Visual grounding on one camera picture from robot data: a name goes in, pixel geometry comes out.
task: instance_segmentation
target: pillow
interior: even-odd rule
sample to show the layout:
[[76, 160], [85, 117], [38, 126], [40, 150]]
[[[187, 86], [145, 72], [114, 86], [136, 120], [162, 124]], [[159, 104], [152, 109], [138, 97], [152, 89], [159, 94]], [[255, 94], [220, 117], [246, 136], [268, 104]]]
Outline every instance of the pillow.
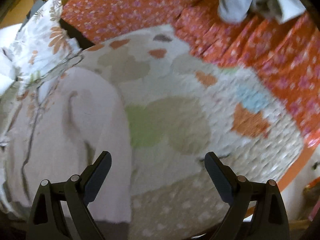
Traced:
[[16, 78], [12, 62], [0, 48], [0, 98]]
[[76, 39], [70, 39], [59, 25], [61, 12], [61, 0], [48, 0], [9, 46], [10, 59], [18, 72], [19, 94], [80, 52]]

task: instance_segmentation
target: white blanket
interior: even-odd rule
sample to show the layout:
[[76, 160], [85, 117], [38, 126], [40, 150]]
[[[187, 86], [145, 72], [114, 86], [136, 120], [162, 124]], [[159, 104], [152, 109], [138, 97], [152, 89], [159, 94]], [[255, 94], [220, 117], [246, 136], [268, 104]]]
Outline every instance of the white blanket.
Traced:
[[[30, 207], [43, 179], [66, 181], [106, 150], [112, 167], [88, 208], [97, 221], [130, 222], [129, 129], [112, 85], [91, 71], [71, 68], [29, 92], [13, 122], [6, 147], [10, 204]], [[20, 216], [24, 208], [15, 205]]]

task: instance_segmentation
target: brown patch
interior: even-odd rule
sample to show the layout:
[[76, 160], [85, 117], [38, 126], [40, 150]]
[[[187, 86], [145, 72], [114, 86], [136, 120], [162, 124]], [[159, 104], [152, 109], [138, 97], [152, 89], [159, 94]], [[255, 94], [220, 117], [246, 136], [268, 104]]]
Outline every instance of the brown patch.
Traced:
[[171, 42], [172, 39], [164, 34], [158, 34], [154, 36], [153, 38], [154, 41], [162, 41], [162, 42]]
[[94, 46], [86, 49], [85, 51], [96, 51], [96, 50], [101, 49], [101, 48], [103, 48], [103, 47], [104, 47], [103, 44], [97, 44], [97, 45], [94, 45]]
[[33, 116], [35, 114], [35, 109], [36, 109], [36, 106], [33, 103], [31, 103], [28, 106], [27, 116], [30, 117], [31, 119], [33, 118]]
[[22, 96], [17, 96], [17, 100], [20, 101], [20, 100], [25, 99], [27, 97], [28, 93], [29, 93], [29, 90], [26, 90]]
[[243, 108], [241, 103], [236, 106], [233, 117], [234, 121], [231, 130], [250, 138], [257, 137], [260, 134], [266, 135], [266, 130], [270, 126], [268, 121], [263, 119], [261, 111], [253, 114]]
[[153, 49], [149, 50], [148, 53], [154, 58], [164, 58], [165, 54], [167, 53], [166, 49]]
[[47, 101], [44, 103], [44, 108], [47, 108], [48, 105], [49, 105], [49, 100], [47, 100]]
[[31, 101], [36, 97], [36, 93], [35, 92], [32, 92], [31, 94], [30, 94], [30, 97], [31, 97]]
[[64, 31], [60, 27], [52, 27], [50, 30], [52, 30], [50, 39], [53, 39], [48, 46], [53, 46], [53, 54], [56, 54], [60, 48], [62, 48], [63, 51], [68, 49], [68, 51], [71, 52], [71, 47], [64, 36]]
[[211, 74], [206, 75], [202, 71], [196, 71], [196, 78], [203, 84], [206, 88], [214, 85], [217, 82], [217, 78]]
[[99, 74], [99, 75], [102, 74], [102, 70], [101, 70], [101, 69], [98, 69], [98, 68], [96, 68], [96, 69], [94, 70], [94, 72], [97, 73], [97, 74]]
[[32, 56], [28, 63], [33, 65], [35, 63], [35, 58]]
[[120, 41], [113, 41], [109, 44], [109, 46], [113, 49], [118, 49], [121, 46], [127, 44], [130, 41], [130, 39], [120, 40]]

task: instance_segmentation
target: blue patch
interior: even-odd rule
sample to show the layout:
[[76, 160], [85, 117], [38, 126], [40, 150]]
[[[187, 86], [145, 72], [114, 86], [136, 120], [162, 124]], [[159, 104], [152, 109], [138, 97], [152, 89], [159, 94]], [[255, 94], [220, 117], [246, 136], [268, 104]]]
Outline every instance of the blue patch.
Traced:
[[245, 85], [238, 87], [236, 96], [244, 108], [255, 114], [265, 109], [269, 104], [266, 93], [257, 92]]

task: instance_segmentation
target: polka dot fabric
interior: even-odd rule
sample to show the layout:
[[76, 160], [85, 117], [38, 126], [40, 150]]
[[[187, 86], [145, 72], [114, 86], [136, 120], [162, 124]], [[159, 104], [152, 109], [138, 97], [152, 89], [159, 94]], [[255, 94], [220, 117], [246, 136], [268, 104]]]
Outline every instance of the polka dot fabric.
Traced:
[[309, 147], [320, 143], [320, 36], [306, 13], [283, 25], [257, 15], [228, 25], [219, 0], [69, 0], [62, 18], [100, 43], [140, 28], [172, 24], [191, 54], [229, 68], [253, 67], [297, 122]]

